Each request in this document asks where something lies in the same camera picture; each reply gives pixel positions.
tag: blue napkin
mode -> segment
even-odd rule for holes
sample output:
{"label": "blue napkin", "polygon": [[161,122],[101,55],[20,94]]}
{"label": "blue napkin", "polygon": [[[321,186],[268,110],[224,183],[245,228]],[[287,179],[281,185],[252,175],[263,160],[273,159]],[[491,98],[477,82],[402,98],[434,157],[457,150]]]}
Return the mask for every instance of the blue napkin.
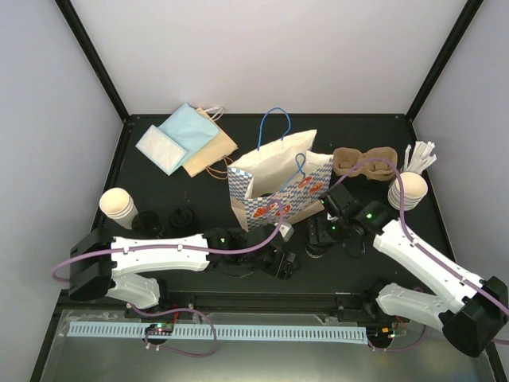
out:
{"label": "blue napkin", "polygon": [[159,130],[186,151],[169,173],[182,166],[219,133],[214,123],[186,103],[164,121]]}

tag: white wall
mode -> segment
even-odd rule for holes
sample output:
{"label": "white wall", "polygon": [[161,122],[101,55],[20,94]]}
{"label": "white wall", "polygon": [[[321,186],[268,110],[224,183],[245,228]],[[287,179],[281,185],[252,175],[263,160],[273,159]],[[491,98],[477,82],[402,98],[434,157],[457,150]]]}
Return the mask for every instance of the white wall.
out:
{"label": "white wall", "polygon": [[484,2],[415,125],[437,144],[430,173],[458,261],[509,284],[508,21],[507,0]]}
{"label": "white wall", "polygon": [[406,113],[465,0],[73,0],[131,113]]}
{"label": "white wall", "polygon": [[29,380],[121,121],[53,0],[0,2],[0,380]]}

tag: white paper cup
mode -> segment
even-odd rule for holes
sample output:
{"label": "white paper cup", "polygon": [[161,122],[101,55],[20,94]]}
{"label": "white paper cup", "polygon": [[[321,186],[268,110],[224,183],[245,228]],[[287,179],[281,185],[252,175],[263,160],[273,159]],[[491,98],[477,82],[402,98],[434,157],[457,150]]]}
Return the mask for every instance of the white paper cup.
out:
{"label": "white paper cup", "polygon": [[[401,178],[403,181],[403,188],[405,192],[404,196],[404,211],[409,211],[422,200],[422,198],[428,193],[428,184],[421,175],[416,173],[402,173]],[[387,194],[387,200],[389,204],[395,209],[400,209],[400,194],[399,194],[399,182],[396,180],[389,188]]]}
{"label": "white paper cup", "polygon": [[133,198],[125,189],[109,189],[99,200],[99,207],[104,215],[127,229],[133,229],[132,223],[138,210]]}

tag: blue bag handle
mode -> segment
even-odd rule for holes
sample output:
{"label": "blue bag handle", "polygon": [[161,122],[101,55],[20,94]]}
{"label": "blue bag handle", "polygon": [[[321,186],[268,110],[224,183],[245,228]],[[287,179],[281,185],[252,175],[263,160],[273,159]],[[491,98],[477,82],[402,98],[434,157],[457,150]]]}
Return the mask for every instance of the blue bag handle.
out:
{"label": "blue bag handle", "polygon": [[262,132],[263,132],[263,124],[265,123],[265,118],[267,118],[267,116],[274,110],[281,110],[283,112],[283,114],[286,115],[286,119],[288,119],[288,129],[286,129],[285,134],[282,135],[281,140],[283,140],[285,135],[287,135],[288,132],[290,131],[290,129],[292,128],[292,121],[290,121],[289,115],[286,111],[284,111],[280,107],[271,108],[267,113],[265,113],[265,115],[262,118],[262,122],[260,123],[260,134],[258,136],[258,148],[256,149],[257,151],[260,151],[260,146],[262,145]]}
{"label": "blue bag handle", "polygon": [[[302,156],[302,163],[299,163],[299,156]],[[295,155],[295,162],[297,163],[297,171],[295,172],[294,175],[292,175],[291,177],[289,177],[289,179],[285,182],[285,184],[281,187],[281,189],[279,190],[279,192],[282,192],[283,189],[285,189],[285,187],[288,185],[288,183],[290,183],[292,181],[292,179],[294,179],[299,173],[302,174],[302,179],[305,179],[305,172],[304,170],[302,169],[305,165],[305,155],[303,153],[298,153],[297,155]]]}

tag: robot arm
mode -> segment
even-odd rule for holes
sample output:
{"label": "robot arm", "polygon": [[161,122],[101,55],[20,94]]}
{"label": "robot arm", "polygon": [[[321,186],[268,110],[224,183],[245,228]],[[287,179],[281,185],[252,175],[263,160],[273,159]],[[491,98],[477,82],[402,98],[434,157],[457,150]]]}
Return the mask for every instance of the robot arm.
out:
{"label": "robot arm", "polygon": [[[483,280],[466,271],[411,230],[414,241],[409,241],[402,223],[391,218],[385,205],[371,202],[363,207],[342,185],[334,185],[321,200],[332,219],[329,224],[309,222],[313,237],[322,237],[325,242],[361,240],[372,244],[435,293],[426,294],[389,284],[376,299],[385,314],[410,318],[441,330],[452,345],[470,357],[478,357],[507,323],[507,317],[498,307],[452,276],[413,243],[419,242],[435,258],[507,306],[507,286],[496,277]],[[317,232],[320,228],[326,231]],[[314,241],[312,247],[316,250],[320,243]]]}
{"label": "robot arm", "polygon": [[[264,241],[274,230],[265,225],[244,232],[240,228],[216,228],[179,239],[138,240],[113,237],[107,230],[91,232],[71,250],[71,257],[100,249],[120,250],[109,256],[84,260],[71,265],[69,298],[89,301],[104,296],[116,298],[148,309],[165,301],[163,282],[148,279],[138,273],[149,271],[205,271],[225,263],[261,270],[279,279],[287,279],[300,267],[296,256],[285,250],[285,242],[293,234],[290,224],[284,223],[277,235],[264,248],[242,256],[215,255],[208,251],[191,251],[183,246],[213,249],[249,248]],[[176,248],[151,248],[133,251],[140,246]]]}
{"label": "robot arm", "polygon": [[[325,220],[318,216],[308,219],[306,251],[312,257],[319,257],[336,242],[362,241],[403,265],[435,294],[407,290],[395,283],[386,285],[376,299],[384,313],[441,329],[457,349],[471,357],[478,357],[506,324],[507,317],[499,308],[416,248],[385,205],[371,202],[364,207],[342,185],[334,185],[321,196],[321,200],[329,216]],[[247,265],[287,279],[300,267],[296,256],[284,249],[284,242],[291,235],[288,225],[282,226],[281,235],[275,236],[270,244],[242,256],[213,255],[178,247],[187,244],[211,250],[250,248],[264,241],[273,230],[269,225],[249,232],[239,228],[217,228],[203,235],[171,240],[114,238],[105,231],[96,230],[72,249],[71,256],[106,248],[122,251],[111,254],[111,257],[72,264],[69,297],[87,301],[106,295],[147,309],[161,303],[165,297],[164,285],[137,275],[138,272],[204,271],[217,263]],[[507,306],[507,287],[496,277],[483,280],[447,259],[413,232],[410,234],[434,257]],[[147,244],[176,244],[177,249],[130,250]]]}

